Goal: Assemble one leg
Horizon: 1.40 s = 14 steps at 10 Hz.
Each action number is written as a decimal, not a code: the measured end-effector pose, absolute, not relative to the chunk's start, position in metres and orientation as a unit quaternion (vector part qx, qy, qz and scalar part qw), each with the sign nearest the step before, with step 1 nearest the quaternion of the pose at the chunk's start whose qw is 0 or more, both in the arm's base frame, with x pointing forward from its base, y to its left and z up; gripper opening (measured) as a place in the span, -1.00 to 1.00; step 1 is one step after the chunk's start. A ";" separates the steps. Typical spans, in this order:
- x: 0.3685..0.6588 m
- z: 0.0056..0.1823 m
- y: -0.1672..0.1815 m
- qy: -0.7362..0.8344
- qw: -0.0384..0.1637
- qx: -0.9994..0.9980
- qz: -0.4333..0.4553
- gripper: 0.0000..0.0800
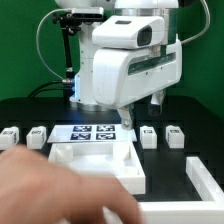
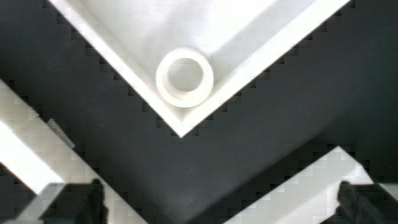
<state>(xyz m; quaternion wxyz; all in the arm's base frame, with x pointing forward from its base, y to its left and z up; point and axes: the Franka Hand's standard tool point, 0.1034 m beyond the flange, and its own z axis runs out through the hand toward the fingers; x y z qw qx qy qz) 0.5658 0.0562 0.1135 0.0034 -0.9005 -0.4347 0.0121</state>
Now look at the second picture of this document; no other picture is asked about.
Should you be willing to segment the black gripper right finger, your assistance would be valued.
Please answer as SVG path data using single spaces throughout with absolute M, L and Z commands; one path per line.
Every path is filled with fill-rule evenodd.
M 378 184 L 343 182 L 332 224 L 398 224 L 398 200 Z

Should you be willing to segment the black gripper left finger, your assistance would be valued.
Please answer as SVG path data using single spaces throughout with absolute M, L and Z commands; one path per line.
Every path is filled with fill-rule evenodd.
M 105 188 L 98 179 L 64 186 L 39 220 L 44 224 L 107 224 Z

